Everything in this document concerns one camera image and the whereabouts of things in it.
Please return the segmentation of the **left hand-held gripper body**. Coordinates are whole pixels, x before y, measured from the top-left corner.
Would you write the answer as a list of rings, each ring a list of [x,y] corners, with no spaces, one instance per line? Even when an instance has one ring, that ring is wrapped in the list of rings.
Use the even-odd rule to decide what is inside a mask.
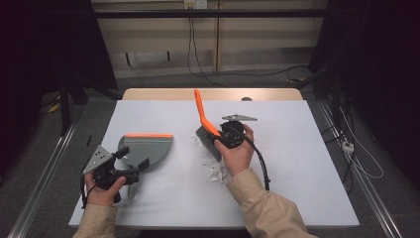
[[[84,167],[82,173],[84,175],[93,173],[96,184],[102,189],[110,188],[111,185],[121,177],[126,178],[125,185],[139,181],[140,172],[138,168],[123,171],[117,170],[115,168],[116,160],[114,153],[110,153],[102,146],[98,146]]]

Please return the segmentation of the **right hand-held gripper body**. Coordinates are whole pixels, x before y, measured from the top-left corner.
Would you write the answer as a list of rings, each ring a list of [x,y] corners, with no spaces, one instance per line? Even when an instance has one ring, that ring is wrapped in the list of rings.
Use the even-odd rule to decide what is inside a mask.
[[[221,124],[220,135],[226,138],[227,148],[233,149],[239,147],[244,141],[243,121],[257,121],[256,117],[233,114],[223,116],[224,123]]]

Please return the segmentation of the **grey dustpan with orange lip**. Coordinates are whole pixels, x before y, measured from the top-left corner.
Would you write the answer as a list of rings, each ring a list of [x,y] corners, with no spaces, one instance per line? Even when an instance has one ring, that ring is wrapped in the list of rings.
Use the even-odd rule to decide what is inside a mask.
[[[172,134],[130,133],[120,139],[118,148],[130,149],[130,153],[123,157],[123,162],[136,169],[145,159],[150,159],[150,166],[161,161],[169,152],[172,141]]]

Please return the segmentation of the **pile of white paper scraps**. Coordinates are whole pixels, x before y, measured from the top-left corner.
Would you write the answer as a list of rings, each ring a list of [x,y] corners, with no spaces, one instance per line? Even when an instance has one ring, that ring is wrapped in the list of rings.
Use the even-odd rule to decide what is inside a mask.
[[[205,175],[210,182],[224,183],[230,176],[223,162],[217,162],[216,159],[205,149],[202,142],[197,136],[192,136],[194,146],[198,150],[198,160]]]

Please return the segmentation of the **orange hand brush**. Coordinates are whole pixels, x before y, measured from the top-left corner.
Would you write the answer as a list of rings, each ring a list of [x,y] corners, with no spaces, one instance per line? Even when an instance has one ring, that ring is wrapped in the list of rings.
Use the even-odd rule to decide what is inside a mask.
[[[206,118],[200,91],[194,90],[194,98],[198,111],[201,126],[196,130],[195,134],[201,141],[202,146],[210,153],[210,155],[220,163],[222,156],[214,145],[214,140],[221,136],[216,127]]]

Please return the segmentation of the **person's right hand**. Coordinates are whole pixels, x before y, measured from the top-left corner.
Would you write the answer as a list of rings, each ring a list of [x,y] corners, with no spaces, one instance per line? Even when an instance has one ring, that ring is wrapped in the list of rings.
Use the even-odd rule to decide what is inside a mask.
[[[214,146],[222,155],[223,162],[231,177],[250,167],[255,150],[247,141],[233,149],[227,148],[218,140],[214,141]]]

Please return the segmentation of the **person's left hand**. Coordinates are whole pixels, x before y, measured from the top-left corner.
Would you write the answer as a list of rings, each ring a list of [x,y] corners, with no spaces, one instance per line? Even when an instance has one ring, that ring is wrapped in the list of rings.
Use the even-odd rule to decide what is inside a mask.
[[[112,206],[114,204],[114,196],[125,185],[126,178],[118,178],[108,189],[98,187],[92,174],[85,175],[84,181],[86,183],[87,202],[89,204]]]

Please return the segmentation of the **black stand leg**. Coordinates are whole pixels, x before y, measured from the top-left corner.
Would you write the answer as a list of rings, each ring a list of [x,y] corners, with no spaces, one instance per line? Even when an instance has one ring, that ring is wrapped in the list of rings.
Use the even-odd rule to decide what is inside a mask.
[[[68,90],[63,77],[59,82],[60,106],[61,106],[61,136],[64,136],[70,127],[70,110],[68,104]]]

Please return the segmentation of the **wooden table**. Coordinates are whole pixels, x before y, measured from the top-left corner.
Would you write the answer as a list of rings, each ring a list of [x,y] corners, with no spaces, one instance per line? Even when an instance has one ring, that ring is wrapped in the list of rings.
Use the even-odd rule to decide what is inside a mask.
[[[204,100],[302,100],[294,88],[200,88]],[[129,88],[124,100],[193,100],[193,88]]]

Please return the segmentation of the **black curtain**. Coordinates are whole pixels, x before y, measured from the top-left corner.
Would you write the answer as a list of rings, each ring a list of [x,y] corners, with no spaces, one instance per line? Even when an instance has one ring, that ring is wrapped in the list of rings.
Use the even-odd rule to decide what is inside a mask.
[[[117,87],[91,0],[0,0],[0,169],[34,125],[42,96],[67,81]]]
[[[329,0],[309,63],[336,71],[396,166],[420,189],[420,0]]]

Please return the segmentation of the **black horizontal bar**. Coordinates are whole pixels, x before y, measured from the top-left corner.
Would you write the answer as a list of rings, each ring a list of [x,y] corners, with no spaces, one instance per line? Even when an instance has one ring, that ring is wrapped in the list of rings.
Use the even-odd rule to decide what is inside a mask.
[[[136,10],[136,11],[95,11],[98,19],[136,18],[312,18],[327,17],[331,11],[324,9],[285,10]]]

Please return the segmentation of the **metal floor rail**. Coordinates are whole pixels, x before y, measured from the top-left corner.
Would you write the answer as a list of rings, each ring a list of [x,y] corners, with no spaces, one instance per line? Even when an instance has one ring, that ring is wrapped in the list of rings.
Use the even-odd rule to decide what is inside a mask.
[[[27,199],[7,238],[26,238],[52,182],[53,175],[73,137],[76,126],[77,123],[72,122],[65,133],[59,137],[41,177]]]
[[[346,141],[347,138],[344,134],[340,134],[342,132],[339,131],[339,129],[334,125],[333,123],[333,114],[325,102],[318,102],[321,110],[323,111],[323,114],[326,118],[327,123],[329,126],[332,126],[332,132],[334,136],[340,136],[342,135],[341,139],[338,140],[340,148],[342,148],[342,142]],[[350,163],[350,168],[352,170],[354,178],[358,181],[362,191],[364,192],[365,197],[367,198],[367,201],[372,208],[372,211],[374,215],[376,216],[379,224],[381,225],[382,229],[384,230],[384,233],[387,238],[402,238],[402,235],[397,228],[397,225],[390,214],[389,210],[383,203],[382,199],[380,198],[379,194],[377,193],[376,189],[374,188],[372,182],[370,181],[370,176],[366,172],[363,172],[361,169],[363,168],[362,165],[360,165],[360,162],[358,158],[355,156],[352,159],[352,155],[354,153],[349,154],[349,152],[345,152],[343,149],[341,149],[342,152],[344,152],[344,156],[346,158],[346,161]]]

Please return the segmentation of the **white wall socket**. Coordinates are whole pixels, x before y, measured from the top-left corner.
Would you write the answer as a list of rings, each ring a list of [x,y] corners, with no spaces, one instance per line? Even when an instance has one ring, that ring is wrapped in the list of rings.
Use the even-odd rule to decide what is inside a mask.
[[[185,9],[207,9],[207,0],[183,0]]]

